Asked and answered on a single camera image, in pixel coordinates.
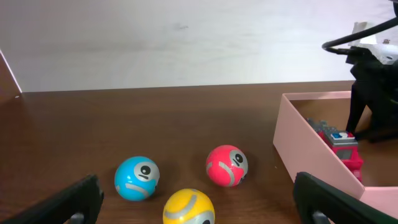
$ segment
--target open box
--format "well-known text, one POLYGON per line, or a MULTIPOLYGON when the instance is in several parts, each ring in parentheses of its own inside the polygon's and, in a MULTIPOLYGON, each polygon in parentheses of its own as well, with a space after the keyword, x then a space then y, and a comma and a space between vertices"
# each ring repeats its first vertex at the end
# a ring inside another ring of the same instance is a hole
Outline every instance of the open box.
MULTIPOLYGON (((280 102, 274 146, 292 180, 308 172, 354 198, 398 218, 398 141, 359 142, 364 160, 361 183, 339 160, 305 118, 326 120, 345 129, 351 92, 285 93, 280 102)), ((358 128, 366 124, 363 114, 358 128)))

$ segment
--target pink box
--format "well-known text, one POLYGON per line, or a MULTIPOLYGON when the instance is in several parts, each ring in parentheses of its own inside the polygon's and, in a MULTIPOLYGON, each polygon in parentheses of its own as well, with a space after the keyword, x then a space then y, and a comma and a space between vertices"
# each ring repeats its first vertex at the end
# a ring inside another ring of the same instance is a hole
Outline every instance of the pink box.
POLYGON ((351 92, 283 94, 274 146, 293 181, 298 172, 308 172, 375 209, 398 218, 398 187, 365 187, 290 102, 343 98, 351 98, 351 92))

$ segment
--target blue ball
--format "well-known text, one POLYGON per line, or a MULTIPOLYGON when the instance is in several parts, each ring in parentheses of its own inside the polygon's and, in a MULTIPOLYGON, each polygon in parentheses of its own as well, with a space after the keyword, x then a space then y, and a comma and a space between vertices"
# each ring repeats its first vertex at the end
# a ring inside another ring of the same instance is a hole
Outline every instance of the blue ball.
POLYGON ((154 161, 136 156, 124 161, 114 175, 114 186, 126 200, 141 201, 151 196, 160 178, 154 161))

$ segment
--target yellow ball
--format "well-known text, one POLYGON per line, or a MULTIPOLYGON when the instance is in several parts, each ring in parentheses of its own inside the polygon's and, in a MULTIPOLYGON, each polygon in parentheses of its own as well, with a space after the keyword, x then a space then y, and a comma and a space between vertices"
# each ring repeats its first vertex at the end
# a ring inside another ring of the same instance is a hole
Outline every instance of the yellow ball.
POLYGON ((195 189, 175 192, 163 209, 163 224, 214 224, 215 218, 210 198, 195 189))

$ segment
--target wire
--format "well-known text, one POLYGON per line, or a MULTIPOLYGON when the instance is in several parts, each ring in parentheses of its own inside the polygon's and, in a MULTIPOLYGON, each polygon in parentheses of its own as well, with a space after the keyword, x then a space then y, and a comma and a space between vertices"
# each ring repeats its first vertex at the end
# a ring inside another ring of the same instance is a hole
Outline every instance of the wire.
POLYGON ((370 35, 380 33, 382 31, 388 30, 395 26, 398 26, 398 17, 395 17, 387 22, 383 22, 382 24, 379 24, 379 25, 369 28, 367 30, 357 32, 355 34, 351 34, 351 35, 342 37, 337 40, 332 40, 332 41, 326 42, 322 45, 322 48, 331 53, 348 55, 350 52, 350 49, 334 49, 333 47, 335 47, 337 45, 341 45, 341 44, 347 44, 354 40, 359 40, 359 39, 362 39, 365 37, 369 37, 370 35))

